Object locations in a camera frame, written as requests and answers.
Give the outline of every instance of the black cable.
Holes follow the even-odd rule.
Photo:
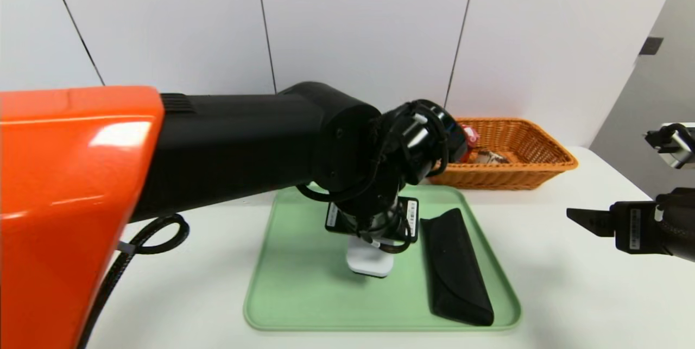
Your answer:
[[[400,216],[400,222],[404,223],[403,218],[405,215]],[[379,250],[382,250],[383,252],[387,253],[402,253],[405,250],[408,250],[408,247],[410,247],[410,243],[412,240],[410,239],[412,237],[412,233],[410,232],[410,225],[408,224],[407,220],[405,220],[405,240],[402,245],[385,245],[384,243],[379,245]]]
[[[144,243],[147,242],[155,233],[171,224],[179,225],[179,231],[176,233],[176,235],[174,235],[173,238],[157,246],[144,245]],[[82,330],[82,335],[80,335],[80,341],[77,344],[77,349],[85,349],[85,347],[87,347],[87,342],[89,342],[89,338],[92,335],[94,326],[97,324],[99,315],[102,313],[109,296],[113,292],[114,287],[116,286],[118,280],[120,280],[123,272],[125,271],[126,267],[128,267],[128,264],[131,262],[132,258],[137,253],[152,255],[152,253],[162,253],[172,250],[186,240],[190,232],[191,228],[189,227],[188,223],[186,223],[184,218],[179,214],[175,214],[152,220],[151,223],[146,225],[142,230],[140,230],[139,233],[137,233],[137,235],[132,238],[129,244],[135,246],[135,251],[133,253],[121,252],[116,258],[116,261],[109,268],[109,272],[106,273],[106,277],[104,277],[102,285],[99,287],[99,292],[97,292],[94,305],[92,306],[89,316],[87,317],[87,322]]]

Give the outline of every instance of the orange wicker basket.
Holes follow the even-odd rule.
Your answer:
[[[469,163],[451,163],[429,180],[461,189],[530,190],[577,167],[577,159],[540,126],[519,118],[457,118],[480,134]],[[477,150],[504,155],[509,163],[481,164]]]

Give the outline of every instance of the snack package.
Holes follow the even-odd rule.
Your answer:
[[[469,150],[466,151],[466,154],[464,154],[463,157],[461,157],[459,163],[468,163],[469,158],[471,157],[471,152],[473,152],[473,149],[476,148],[477,143],[480,140],[480,136],[476,132],[476,129],[473,129],[469,125],[462,124],[461,127],[464,129],[464,133],[466,134],[466,144],[469,146]]]

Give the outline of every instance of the barcode sticker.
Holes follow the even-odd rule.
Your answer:
[[[327,227],[335,227],[337,218],[338,218],[338,206],[331,203],[330,206],[328,206],[328,217],[326,218],[326,226]]]
[[[640,249],[641,210],[630,209],[630,250]]]
[[[408,225],[410,226],[410,237],[415,238],[415,229],[418,225],[418,202],[408,200],[408,209],[406,211]]]

